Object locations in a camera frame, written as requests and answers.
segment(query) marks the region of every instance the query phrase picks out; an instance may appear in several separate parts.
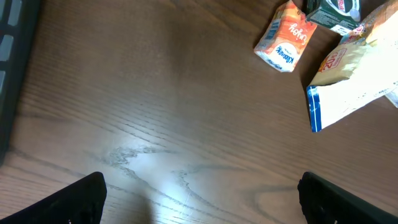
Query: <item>wood grain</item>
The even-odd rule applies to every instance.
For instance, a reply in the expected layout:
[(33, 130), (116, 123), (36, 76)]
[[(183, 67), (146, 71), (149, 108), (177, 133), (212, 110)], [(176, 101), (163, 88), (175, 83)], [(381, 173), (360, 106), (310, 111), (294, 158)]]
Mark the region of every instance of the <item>wood grain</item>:
[(253, 54), (283, 2), (44, 1), (0, 218), (94, 171), (103, 223), (305, 223), (308, 170), (398, 215), (387, 100), (310, 131), (303, 86), (339, 36), (318, 28), (293, 73)]

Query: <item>wooden table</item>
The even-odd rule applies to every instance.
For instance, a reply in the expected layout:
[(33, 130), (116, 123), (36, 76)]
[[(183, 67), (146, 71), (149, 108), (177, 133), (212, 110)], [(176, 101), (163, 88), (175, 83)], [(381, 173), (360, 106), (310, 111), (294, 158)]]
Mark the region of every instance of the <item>wooden table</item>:
[(397, 109), (310, 130), (303, 87), (339, 36), (318, 28), (293, 73), (252, 52), (283, 2), (44, 1), (0, 218), (94, 171), (103, 223), (305, 223), (308, 170), (398, 215)]

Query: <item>orange carton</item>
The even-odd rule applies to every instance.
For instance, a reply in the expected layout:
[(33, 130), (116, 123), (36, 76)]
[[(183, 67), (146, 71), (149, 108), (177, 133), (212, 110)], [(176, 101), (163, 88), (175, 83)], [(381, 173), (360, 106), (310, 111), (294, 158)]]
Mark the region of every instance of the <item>orange carton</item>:
[(276, 10), (254, 53), (280, 72), (293, 72), (316, 28), (289, 0)]

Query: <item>green package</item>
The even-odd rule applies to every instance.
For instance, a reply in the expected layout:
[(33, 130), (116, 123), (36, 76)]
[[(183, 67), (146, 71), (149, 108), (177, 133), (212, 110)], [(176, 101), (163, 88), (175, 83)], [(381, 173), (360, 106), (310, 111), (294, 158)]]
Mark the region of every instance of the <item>green package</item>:
[(357, 28), (361, 21), (361, 0), (307, 0), (307, 20), (340, 35)]

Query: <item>blue stripe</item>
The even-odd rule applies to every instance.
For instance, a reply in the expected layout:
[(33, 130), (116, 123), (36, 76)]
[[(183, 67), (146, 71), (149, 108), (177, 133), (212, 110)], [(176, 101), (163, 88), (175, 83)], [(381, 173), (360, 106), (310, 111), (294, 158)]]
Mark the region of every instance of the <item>blue stripe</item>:
[(321, 124), (321, 105), (319, 102), (319, 94), (316, 86), (307, 87), (307, 96), (310, 106), (311, 129), (316, 133), (322, 130)]

